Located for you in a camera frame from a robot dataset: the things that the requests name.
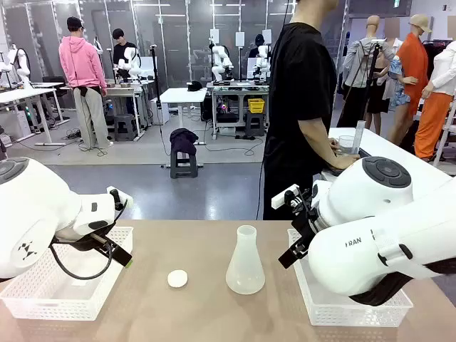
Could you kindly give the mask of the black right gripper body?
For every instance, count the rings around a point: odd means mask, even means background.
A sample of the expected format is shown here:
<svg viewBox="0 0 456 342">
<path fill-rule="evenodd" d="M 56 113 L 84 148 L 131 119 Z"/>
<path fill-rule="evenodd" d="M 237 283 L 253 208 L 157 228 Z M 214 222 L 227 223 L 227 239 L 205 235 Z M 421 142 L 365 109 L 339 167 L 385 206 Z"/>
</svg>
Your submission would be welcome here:
<svg viewBox="0 0 456 342">
<path fill-rule="evenodd" d="M 300 234 L 298 238 L 290 247 L 290 250 L 307 250 L 311 241 L 316 236 L 318 229 L 316 228 L 315 221 L 318 218 L 316 209 L 294 210 L 294 219 L 291 222 L 292 227 Z"/>
</svg>

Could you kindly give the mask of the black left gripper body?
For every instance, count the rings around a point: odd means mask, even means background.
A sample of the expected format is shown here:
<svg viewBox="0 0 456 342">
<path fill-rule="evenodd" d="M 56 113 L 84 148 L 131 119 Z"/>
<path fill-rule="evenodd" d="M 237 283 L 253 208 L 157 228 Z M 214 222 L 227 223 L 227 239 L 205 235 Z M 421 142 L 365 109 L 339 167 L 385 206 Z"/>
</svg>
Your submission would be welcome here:
<svg viewBox="0 0 456 342">
<path fill-rule="evenodd" d="M 91 249 L 106 252 L 108 247 L 115 249 L 118 245 L 107 236 L 107 230 L 95 230 L 79 239 L 71 239 L 61 234 L 56 235 L 57 244 L 68 244 L 80 252 L 86 252 Z"/>
</svg>

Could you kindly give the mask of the person's right hand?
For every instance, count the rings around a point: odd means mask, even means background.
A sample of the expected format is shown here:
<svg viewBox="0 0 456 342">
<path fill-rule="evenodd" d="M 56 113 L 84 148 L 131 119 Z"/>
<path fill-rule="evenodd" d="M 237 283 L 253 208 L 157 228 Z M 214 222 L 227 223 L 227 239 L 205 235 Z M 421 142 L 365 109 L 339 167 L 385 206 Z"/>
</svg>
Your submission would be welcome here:
<svg viewBox="0 0 456 342">
<path fill-rule="evenodd" d="M 336 155 L 329 164 L 336 169 L 345 170 L 359 159 L 359 155 Z"/>
</svg>

